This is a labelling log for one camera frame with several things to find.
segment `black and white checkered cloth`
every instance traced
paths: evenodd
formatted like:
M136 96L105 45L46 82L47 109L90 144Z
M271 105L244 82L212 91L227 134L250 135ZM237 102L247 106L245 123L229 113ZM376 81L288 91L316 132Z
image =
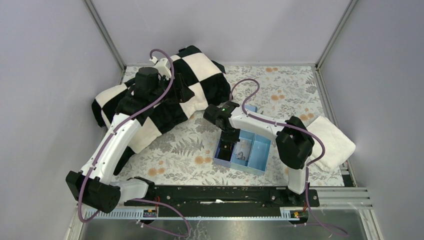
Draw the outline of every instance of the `black and white checkered cloth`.
M209 104L219 105L229 100L230 85L225 78L224 66L211 61L195 46L181 49L177 55L171 56L171 59L175 74L182 74L184 82L194 92L194 97L184 103L156 105L129 142L116 166L115 175L132 155L140 153L157 137L188 120L195 111L205 110ZM134 83L133 78L95 97L91 107L100 127L111 126L119 101Z

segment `floral patterned surface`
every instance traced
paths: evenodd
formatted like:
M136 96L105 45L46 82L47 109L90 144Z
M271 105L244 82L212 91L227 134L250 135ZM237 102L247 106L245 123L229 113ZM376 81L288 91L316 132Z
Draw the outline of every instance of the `floral patterned surface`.
M127 67L123 81L133 78L139 67ZM259 92L248 102L258 113L289 119L298 116L308 126L324 115L315 79L309 66L227 66L226 78L231 86L244 78L260 83ZM234 101L241 103L256 89L254 82L237 86ZM221 130L195 112L188 121L174 127L153 141L141 153L131 157L116 180L143 177L163 185L238 185L284 186L288 168L279 159L273 144L266 172L262 176L216 165L213 162ZM312 186L344 186L340 169L324 172L310 166Z

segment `light purple wall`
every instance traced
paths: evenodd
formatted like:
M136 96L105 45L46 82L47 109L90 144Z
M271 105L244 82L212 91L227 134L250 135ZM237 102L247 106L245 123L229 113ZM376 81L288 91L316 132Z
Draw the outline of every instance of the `light purple wall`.
M318 61L349 0L94 0L123 60L196 45L225 64Z
M386 240L423 239L424 1L359 1L321 71Z
M83 1L0 1L0 239L63 239L65 177L100 142L91 102L119 76Z

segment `white towel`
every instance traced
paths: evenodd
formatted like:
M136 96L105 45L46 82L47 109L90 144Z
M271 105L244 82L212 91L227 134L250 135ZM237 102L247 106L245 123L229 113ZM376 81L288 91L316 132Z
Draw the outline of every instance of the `white towel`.
M355 151L355 143L324 116L319 116L307 127L307 130L315 134L324 143L325 155L315 163L323 171L333 172ZM315 140L310 159L318 158L321 152L321 145Z

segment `blue compartment box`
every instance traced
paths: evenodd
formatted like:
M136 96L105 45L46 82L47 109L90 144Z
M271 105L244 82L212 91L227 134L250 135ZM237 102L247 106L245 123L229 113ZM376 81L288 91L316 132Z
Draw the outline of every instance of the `blue compartment box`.
M245 107L255 113L258 111L255 106L245 105ZM220 154L221 140L219 140L213 162L239 171L263 175L267 168L271 140L243 129L240 130L239 138L240 141L232 146L230 157Z

